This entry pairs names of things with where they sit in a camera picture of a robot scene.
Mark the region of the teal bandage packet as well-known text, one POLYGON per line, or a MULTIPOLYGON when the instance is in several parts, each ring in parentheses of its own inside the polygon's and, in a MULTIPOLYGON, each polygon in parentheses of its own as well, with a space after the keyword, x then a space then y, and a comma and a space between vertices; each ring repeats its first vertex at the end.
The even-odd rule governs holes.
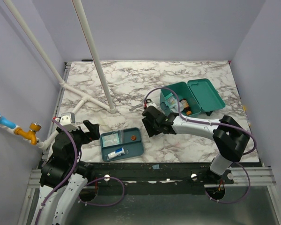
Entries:
POLYGON ((102 136, 102 146, 109 147, 113 145, 120 144, 119 135, 118 134, 110 134, 102 136))

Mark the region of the clear zip bag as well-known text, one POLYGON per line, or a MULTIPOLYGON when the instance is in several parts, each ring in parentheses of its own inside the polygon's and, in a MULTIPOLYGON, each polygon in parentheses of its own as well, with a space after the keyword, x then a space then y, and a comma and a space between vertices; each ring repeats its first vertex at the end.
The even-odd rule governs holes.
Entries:
POLYGON ((124 131, 123 130, 118 130, 118 140, 119 144, 122 144, 124 141, 124 131))

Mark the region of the teal divided tray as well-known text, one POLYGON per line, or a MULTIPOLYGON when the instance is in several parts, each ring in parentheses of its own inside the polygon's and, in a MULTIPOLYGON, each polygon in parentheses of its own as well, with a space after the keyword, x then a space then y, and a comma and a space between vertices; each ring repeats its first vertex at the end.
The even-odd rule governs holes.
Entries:
POLYGON ((123 143, 118 144, 118 145, 109 146, 109 147, 102 146, 102 136, 110 135, 110 134, 117 134, 118 130, 103 133, 100 135, 101 156, 102 156, 102 160, 104 162, 112 162, 112 161, 116 161, 116 160, 138 157, 144 153, 144 146, 143 146, 140 129, 137 127, 133 127, 133 128, 123 129, 123 131, 124 131, 123 143), (134 141, 131 140, 131 136, 133 136, 133 135, 136 136, 136 140, 134 140, 134 141), (111 153, 121 147, 123 147, 125 150, 128 150, 128 154, 116 157, 112 160, 107 159, 108 153, 111 153))

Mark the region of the small white blue tube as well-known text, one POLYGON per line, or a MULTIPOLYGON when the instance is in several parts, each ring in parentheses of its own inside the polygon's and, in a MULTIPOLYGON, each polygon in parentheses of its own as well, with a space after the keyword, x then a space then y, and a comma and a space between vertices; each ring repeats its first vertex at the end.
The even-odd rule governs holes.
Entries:
POLYGON ((122 155, 125 155, 125 154, 128 154, 128 150, 125 150, 123 147, 111 152, 111 153, 108 153, 107 155, 107 159, 108 160, 112 160, 116 157, 119 157, 119 156, 122 156, 122 155))

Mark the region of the brown medicine bottle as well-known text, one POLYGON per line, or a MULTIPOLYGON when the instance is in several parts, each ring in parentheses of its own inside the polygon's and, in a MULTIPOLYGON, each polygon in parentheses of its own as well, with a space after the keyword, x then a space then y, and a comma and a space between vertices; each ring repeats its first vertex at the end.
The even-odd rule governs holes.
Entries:
POLYGON ((186 114, 186 116, 192 115, 191 107, 189 106, 187 100, 185 98, 183 98, 179 102, 183 108, 182 112, 184 112, 186 114))

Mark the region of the teal medicine kit box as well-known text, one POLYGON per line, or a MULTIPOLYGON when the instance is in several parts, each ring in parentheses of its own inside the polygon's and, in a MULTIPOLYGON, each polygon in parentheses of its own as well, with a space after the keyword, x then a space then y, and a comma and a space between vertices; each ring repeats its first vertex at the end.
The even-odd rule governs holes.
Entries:
POLYGON ((169 90, 173 90, 179 100, 183 98, 187 100, 192 111, 191 117, 196 117, 200 113, 205 113, 207 116, 210 116, 212 112, 225 107, 224 101, 209 79, 195 79, 187 82, 174 83, 166 86, 166 89, 161 90, 160 106, 166 115, 171 113, 170 109, 165 104, 165 97, 172 93, 169 90))

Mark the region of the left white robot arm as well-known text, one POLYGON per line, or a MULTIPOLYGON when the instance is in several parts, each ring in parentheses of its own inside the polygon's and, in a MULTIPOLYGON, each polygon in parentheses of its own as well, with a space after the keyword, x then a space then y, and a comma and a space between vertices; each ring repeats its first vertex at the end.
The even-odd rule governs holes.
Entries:
POLYGON ((57 136, 52 145, 52 154, 42 166, 39 197, 31 221, 33 225, 63 225, 85 185, 95 178, 94 166, 81 161, 81 147, 100 138, 99 124, 88 120, 80 126, 57 121, 57 136))

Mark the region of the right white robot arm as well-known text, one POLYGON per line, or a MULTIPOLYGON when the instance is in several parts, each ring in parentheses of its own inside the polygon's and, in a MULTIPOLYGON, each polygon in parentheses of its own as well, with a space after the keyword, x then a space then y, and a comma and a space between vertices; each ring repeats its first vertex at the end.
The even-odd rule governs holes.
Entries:
POLYGON ((142 122, 149 137, 158 134, 186 134, 213 140, 218 155, 213 159, 206 172, 210 183, 218 183, 225 171, 238 163, 250 139, 249 133, 230 116, 219 120, 186 118, 171 112, 165 115, 154 106, 147 107, 142 113, 142 122))

